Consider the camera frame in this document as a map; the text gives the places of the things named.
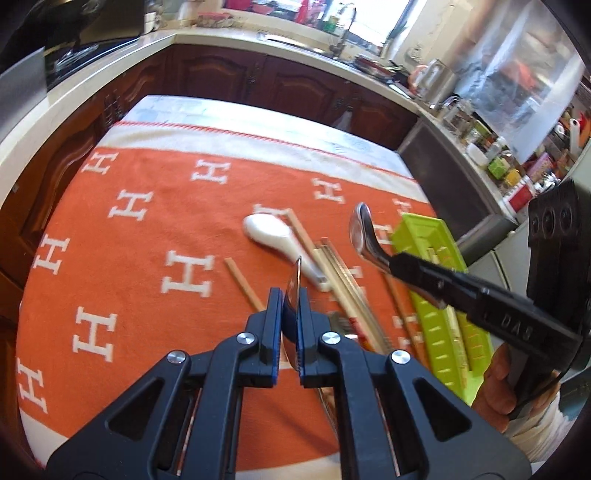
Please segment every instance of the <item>white ceramic spoon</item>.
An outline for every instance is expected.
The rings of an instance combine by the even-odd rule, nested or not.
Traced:
[[[320,291],[330,291],[328,278],[316,267],[291,228],[269,213],[255,213],[244,219],[244,232],[255,242],[283,253],[292,263],[301,257],[302,273]]]

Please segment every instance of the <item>finger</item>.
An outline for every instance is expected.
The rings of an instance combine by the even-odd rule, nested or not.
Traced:
[[[540,395],[535,401],[531,409],[530,417],[535,417],[538,413],[543,412],[552,403],[556,394],[560,390],[560,384],[554,385],[549,391]]]
[[[491,375],[482,384],[482,395],[486,402],[502,415],[509,414],[517,404],[517,398],[512,388],[505,380],[499,380]]]
[[[479,393],[472,404],[472,408],[476,410],[485,421],[487,421],[495,430],[505,433],[509,426],[509,417],[495,411],[486,401],[483,394]]]
[[[492,356],[491,365],[489,367],[492,375],[497,380],[504,380],[511,370],[511,354],[509,353],[509,345],[503,343],[495,354]]]

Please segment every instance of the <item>white sleeve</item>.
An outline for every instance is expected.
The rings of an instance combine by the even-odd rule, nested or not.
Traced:
[[[547,460],[566,437],[574,420],[558,409],[558,393],[546,410],[530,418],[510,440],[527,455],[530,462]]]

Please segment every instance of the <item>lime green plastic basket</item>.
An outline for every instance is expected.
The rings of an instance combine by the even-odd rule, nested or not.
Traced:
[[[402,222],[392,234],[392,244],[397,252],[467,271],[443,220],[403,213]],[[464,313],[454,315],[452,309],[439,310],[412,292],[411,298],[423,327],[433,374],[468,405],[472,404],[491,363],[491,337],[470,323]]]

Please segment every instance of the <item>orange tablecloth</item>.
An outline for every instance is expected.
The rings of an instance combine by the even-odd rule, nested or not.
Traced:
[[[243,329],[253,312],[224,257],[264,300],[270,287],[286,286],[290,264],[242,232],[255,211],[290,207],[314,240],[328,237],[358,267],[393,344],[404,340],[381,276],[362,263],[347,230],[362,200],[385,230],[401,208],[433,214],[404,172],[364,164],[375,159],[372,149],[390,155],[390,166],[400,160],[311,122],[231,107],[146,98],[101,141],[59,203],[25,289],[17,341],[21,414],[42,464],[167,352],[213,349]],[[220,118],[207,109],[223,108],[240,110],[226,121],[233,131],[211,126]],[[270,116],[262,136],[252,133],[259,115]],[[291,129],[296,141],[265,136],[273,128]],[[306,128],[316,136],[302,137]],[[330,295],[310,291],[317,309],[338,309]],[[293,370],[282,369],[272,390],[245,392],[238,470],[250,472],[239,475],[337,478],[337,451],[317,394]]]

